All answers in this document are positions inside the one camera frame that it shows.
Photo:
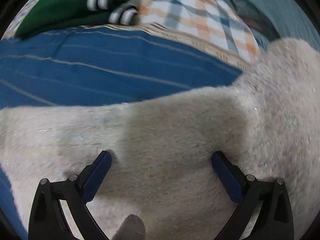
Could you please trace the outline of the blue striped plaid bedsheet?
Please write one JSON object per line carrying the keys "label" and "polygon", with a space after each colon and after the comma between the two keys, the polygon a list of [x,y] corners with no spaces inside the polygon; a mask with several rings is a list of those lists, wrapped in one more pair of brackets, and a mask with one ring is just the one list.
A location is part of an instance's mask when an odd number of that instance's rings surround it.
{"label": "blue striped plaid bedsheet", "polygon": [[240,74],[225,53],[251,61],[253,33],[232,0],[155,0],[141,9],[155,34],[107,25],[55,27],[14,37],[30,0],[1,41],[1,107],[100,106],[135,102],[202,86],[228,85]]}

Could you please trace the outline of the white fluffy sweater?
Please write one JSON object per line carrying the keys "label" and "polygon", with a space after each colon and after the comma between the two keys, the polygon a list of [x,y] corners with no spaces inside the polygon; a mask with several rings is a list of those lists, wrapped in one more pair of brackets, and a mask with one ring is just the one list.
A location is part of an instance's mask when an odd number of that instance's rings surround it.
{"label": "white fluffy sweater", "polygon": [[283,39],[228,87],[137,103],[1,110],[1,166],[23,226],[42,178],[64,180],[109,150],[89,210],[112,236],[130,214],[148,239],[211,239],[235,205],[210,164],[285,181],[295,239],[319,212],[319,52]]}

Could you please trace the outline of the green striped folded garment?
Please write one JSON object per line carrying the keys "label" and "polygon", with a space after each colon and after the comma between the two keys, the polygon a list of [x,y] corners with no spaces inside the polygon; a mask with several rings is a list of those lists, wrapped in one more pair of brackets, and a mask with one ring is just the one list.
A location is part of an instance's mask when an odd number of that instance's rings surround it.
{"label": "green striped folded garment", "polygon": [[134,25],[137,15],[137,0],[39,0],[15,36],[27,39],[45,31],[83,25]]}

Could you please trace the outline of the teal blue blanket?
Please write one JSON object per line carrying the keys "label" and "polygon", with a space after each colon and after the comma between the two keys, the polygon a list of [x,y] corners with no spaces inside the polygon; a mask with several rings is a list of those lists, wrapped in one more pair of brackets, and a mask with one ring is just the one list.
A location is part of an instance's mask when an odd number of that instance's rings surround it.
{"label": "teal blue blanket", "polygon": [[258,46],[266,50],[280,38],[301,39],[319,50],[319,33],[294,0],[224,0],[249,26]]}

